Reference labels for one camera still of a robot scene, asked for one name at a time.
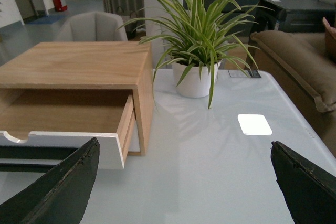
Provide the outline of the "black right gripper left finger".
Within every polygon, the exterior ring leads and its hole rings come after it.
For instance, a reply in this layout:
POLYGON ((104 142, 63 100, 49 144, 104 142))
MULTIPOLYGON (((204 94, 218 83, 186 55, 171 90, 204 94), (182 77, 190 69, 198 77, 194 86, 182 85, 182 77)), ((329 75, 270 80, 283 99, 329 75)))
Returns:
POLYGON ((100 144, 90 139, 1 204, 1 223, 80 223, 96 180, 100 144))

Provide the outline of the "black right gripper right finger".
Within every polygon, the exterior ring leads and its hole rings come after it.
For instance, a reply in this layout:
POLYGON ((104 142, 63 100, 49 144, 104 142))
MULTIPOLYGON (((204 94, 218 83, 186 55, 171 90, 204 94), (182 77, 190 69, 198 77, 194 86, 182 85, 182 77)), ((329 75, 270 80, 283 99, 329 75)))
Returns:
POLYGON ((335 176, 279 141, 270 157, 294 223, 335 223, 335 176))

